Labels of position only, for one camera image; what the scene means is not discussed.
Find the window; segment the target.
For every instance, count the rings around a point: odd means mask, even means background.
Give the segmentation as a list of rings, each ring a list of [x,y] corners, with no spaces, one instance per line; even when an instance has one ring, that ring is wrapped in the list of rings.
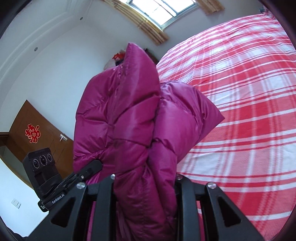
[[[129,0],[123,1],[162,30],[199,7],[197,1]]]

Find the brown wooden door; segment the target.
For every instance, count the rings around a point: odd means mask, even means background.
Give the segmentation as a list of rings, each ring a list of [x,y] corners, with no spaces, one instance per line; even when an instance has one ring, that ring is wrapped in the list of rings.
[[[53,126],[29,101],[25,101],[8,132],[1,132],[1,159],[29,187],[23,168],[26,154],[50,148],[60,175],[73,172],[73,140]]]

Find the red plaid bed sheet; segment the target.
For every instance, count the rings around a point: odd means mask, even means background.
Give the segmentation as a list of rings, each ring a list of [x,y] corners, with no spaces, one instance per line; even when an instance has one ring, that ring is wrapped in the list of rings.
[[[295,48],[279,21],[267,11],[209,28],[171,48],[157,70],[224,116],[178,172],[217,183],[272,240],[295,206]]]

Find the red double happiness decal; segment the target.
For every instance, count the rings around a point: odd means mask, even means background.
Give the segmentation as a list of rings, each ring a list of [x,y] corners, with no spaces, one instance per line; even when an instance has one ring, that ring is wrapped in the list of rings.
[[[27,125],[25,129],[25,136],[28,137],[30,143],[37,143],[41,137],[41,132],[39,130],[39,125],[32,125],[31,123]]]

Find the wooden desk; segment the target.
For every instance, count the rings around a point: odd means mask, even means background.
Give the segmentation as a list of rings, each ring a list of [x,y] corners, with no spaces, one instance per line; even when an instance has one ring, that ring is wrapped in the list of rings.
[[[153,61],[153,63],[155,65],[157,65],[159,63],[158,58],[153,54],[153,52],[147,48],[144,49],[144,51],[146,52],[146,54],[151,58],[151,60]]]

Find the yellow curtain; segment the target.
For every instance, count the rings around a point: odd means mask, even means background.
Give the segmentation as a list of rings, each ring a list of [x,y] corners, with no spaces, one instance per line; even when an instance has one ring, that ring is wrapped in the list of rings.
[[[137,28],[139,28],[149,39],[156,45],[159,46],[165,43],[169,36],[146,16],[143,16],[136,9],[118,0],[106,0],[104,3],[111,6],[113,9],[120,12],[131,22],[133,22]]]
[[[225,9],[217,0],[196,0],[196,2],[206,15],[211,15]]]

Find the left yellow curtain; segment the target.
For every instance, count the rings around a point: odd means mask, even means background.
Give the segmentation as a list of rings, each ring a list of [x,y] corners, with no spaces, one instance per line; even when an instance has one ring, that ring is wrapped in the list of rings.
[[[146,16],[143,16],[136,9],[118,0],[106,0],[104,3],[111,6],[113,9],[120,12],[131,22],[133,22],[137,28],[139,28],[149,39],[156,45],[159,46],[165,43],[169,36]]]

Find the right yellow curtain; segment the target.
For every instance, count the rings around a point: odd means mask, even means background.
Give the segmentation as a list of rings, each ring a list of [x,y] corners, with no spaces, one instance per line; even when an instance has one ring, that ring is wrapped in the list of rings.
[[[206,15],[211,15],[225,9],[217,0],[196,0],[196,2]]]

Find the clutter pile on desk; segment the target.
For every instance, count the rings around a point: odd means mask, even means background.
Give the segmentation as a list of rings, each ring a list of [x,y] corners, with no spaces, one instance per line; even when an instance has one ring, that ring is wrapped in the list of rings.
[[[125,50],[120,50],[105,64],[103,69],[107,70],[109,68],[114,68],[115,66],[118,66],[124,61],[124,58],[125,58]]]

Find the white wall switch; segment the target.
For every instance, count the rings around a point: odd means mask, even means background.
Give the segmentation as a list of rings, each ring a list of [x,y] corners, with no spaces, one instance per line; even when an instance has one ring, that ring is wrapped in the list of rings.
[[[12,205],[15,206],[17,209],[19,209],[20,206],[21,206],[21,203],[20,203],[18,200],[16,200],[16,199],[13,199],[13,200],[11,201],[11,203],[12,203]]]

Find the magenta down jacket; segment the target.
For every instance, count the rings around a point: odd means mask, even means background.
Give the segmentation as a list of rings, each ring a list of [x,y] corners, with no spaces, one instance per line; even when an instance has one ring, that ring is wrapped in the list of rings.
[[[173,240],[177,164],[223,120],[195,87],[160,83],[133,43],[122,64],[89,81],[76,111],[73,169],[97,159],[103,168],[90,184],[115,175],[118,240]]]

